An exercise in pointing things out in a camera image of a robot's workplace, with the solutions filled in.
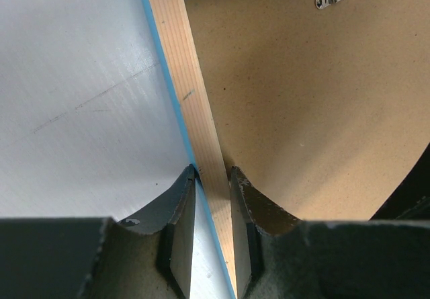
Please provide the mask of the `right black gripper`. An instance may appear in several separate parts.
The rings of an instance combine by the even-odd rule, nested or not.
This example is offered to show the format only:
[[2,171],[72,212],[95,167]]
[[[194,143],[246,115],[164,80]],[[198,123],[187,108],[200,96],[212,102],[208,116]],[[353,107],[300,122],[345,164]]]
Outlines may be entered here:
[[371,220],[429,220],[429,145]]

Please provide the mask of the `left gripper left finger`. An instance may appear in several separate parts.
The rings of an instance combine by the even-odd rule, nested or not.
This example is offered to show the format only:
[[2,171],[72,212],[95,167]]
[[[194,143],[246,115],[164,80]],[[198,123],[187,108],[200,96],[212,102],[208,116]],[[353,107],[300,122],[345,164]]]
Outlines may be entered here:
[[4,218],[2,298],[188,298],[196,172],[128,217]]

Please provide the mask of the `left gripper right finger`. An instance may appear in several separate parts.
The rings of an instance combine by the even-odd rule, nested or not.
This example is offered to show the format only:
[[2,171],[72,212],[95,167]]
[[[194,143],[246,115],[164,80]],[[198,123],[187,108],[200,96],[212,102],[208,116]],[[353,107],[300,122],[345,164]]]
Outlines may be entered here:
[[305,221],[238,167],[230,196],[239,298],[428,298],[429,223]]

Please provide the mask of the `blue picture frame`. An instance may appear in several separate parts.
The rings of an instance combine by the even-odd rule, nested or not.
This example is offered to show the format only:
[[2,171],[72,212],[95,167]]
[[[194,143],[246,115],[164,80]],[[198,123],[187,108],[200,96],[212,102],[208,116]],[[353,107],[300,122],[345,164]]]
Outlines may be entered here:
[[285,202],[282,171],[290,135],[280,50],[270,26],[278,0],[142,0],[167,89],[228,288],[237,292],[230,168],[243,169],[270,198]]

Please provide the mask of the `brown frame backing board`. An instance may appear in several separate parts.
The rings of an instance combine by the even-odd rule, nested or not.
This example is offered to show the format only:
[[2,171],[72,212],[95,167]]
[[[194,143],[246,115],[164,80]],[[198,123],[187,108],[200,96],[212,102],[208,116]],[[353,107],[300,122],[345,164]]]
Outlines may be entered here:
[[186,0],[226,167],[303,219],[368,219],[429,144],[429,0]]

